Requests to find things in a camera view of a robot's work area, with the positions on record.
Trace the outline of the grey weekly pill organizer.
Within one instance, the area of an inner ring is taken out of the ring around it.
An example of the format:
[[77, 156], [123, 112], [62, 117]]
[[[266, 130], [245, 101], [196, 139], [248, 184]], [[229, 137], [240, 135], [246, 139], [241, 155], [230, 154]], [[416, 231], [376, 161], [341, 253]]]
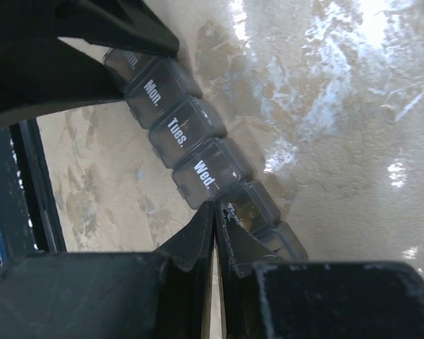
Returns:
[[286, 260], [307, 252], [214, 108], [172, 58], [109, 49], [103, 64], [153, 152], [171, 171], [180, 196], [196, 210], [215, 201], [238, 225]]

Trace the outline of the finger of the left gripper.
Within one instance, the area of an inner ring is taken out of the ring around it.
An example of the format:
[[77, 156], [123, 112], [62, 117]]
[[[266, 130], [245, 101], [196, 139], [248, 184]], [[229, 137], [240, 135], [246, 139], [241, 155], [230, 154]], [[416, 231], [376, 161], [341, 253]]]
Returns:
[[162, 57], [179, 51], [143, 1], [0, 1], [0, 129], [122, 100], [105, 67], [68, 37]]

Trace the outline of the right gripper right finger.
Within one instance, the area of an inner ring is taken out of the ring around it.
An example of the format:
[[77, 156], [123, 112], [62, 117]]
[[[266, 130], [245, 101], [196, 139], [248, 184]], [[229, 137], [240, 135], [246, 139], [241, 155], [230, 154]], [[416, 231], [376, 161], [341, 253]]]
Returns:
[[286, 261], [216, 208], [225, 338], [424, 338], [424, 279], [400, 261]]

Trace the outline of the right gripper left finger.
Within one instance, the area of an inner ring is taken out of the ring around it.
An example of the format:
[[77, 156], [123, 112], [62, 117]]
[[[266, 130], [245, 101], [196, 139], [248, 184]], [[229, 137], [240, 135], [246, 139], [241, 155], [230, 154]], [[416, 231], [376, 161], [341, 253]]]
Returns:
[[149, 252], [64, 252], [0, 268], [0, 338], [208, 338], [216, 207]]

